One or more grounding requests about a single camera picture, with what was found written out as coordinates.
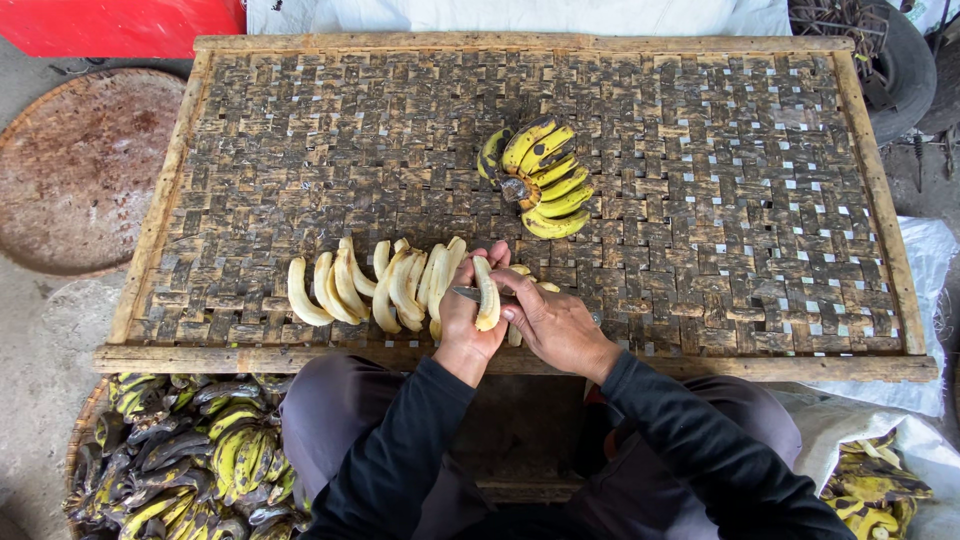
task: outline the plastic sack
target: plastic sack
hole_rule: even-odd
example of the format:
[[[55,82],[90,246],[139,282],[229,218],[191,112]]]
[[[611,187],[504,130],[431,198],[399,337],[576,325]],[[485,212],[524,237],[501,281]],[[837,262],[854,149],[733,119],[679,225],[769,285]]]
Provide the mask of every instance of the plastic sack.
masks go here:
[[[840,443],[879,437],[897,428],[891,445],[903,455],[904,469],[933,488],[933,499],[919,501],[908,539],[954,540],[960,527],[960,454],[924,420],[902,411],[851,403],[820,403],[813,396],[774,392],[793,417],[804,441],[794,472],[826,485],[839,458]]]
[[[950,260],[960,250],[953,233],[940,219],[898,217],[906,257],[913,274],[920,318],[924,323],[926,353],[937,362],[940,376],[930,382],[804,382],[838,396],[877,405],[904,408],[940,417],[944,414],[944,348],[937,339],[933,316],[944,286]]]
[[[250,0],[248,34],[519,31],[790,36],[786,0]]]

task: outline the round woven tray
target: round woven tray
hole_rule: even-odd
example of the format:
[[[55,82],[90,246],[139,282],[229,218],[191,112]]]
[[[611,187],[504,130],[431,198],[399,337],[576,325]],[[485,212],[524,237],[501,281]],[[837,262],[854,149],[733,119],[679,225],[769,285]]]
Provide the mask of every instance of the round woven tray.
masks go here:
[[[66,464],[63,467],[63,479],[66,482],[68,493],[71,488],[70,480],[77,468],[77,449],[93,440],[93,428],[97,414],[108,408],[107,387],[110,377],[109,375],[104,376],[90,391],[90,395],[86,397],[84,406],[80,409],[80,415],[77,416],[77,421],[73,425],[73,431],[70,433],[70,442],[66,445]],[[70,537],[73,540],[80,540],[84,535],[80,527],[69,519],[67,519],[67,525],[70,527]]]
[[[184,91],[152,69],[111,69],[50,90],[0,133],[0,251],[54,276],[132,257]]]

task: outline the black long-sleeve shirt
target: black long-sleeve shirt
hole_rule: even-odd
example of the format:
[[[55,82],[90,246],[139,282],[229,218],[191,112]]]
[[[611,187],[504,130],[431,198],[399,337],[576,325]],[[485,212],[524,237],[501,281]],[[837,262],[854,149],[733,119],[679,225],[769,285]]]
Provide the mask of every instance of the black long-sleeve shirt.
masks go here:
[[[601,388],[640,437],[707,507],[726,540],[853,540],[850,530],[770,447],[681,384],[624,352]],[[420,361],[383,422],[350,448],[313,503],[307,539],[409,538],[476,391]],[[462,538],[602,538],[558,509],[494,512]]]

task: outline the woven basket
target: woven basket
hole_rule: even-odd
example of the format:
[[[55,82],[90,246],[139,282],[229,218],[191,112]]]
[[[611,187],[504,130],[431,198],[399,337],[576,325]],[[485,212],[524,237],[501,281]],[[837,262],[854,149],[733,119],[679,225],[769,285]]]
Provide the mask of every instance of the woven basket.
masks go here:
[[[80,415],[73,425],[73,432],[70,433],[70,442],[66,445],[66,464],[63,467],[63,480],[66,482],[67,492],[70,491],[70,479],[77,468],[77,449],[82,445],[93,440],[93,428],[96,426],[97,414],[107,410],[107,387],[110,381],[110,375],[104,376],[97,382],[97,385],[90,391],[86,397],[84,406],[80,409]],[[83,532],[80,526],[67,519],[67,525],[70,527],[70,537],[73,540],[80,540]]]

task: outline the metal wire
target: metal wire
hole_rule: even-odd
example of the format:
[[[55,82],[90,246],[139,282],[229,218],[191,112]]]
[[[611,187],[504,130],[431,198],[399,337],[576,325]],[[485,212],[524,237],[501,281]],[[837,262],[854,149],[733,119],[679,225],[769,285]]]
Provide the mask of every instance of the metal wire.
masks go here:
[[[860,0],[790,0],[790,27],[795,36],[847,36],[855,44],[853,60],[860,78],[877,74],[874,60],[887,39],[889,6]]]

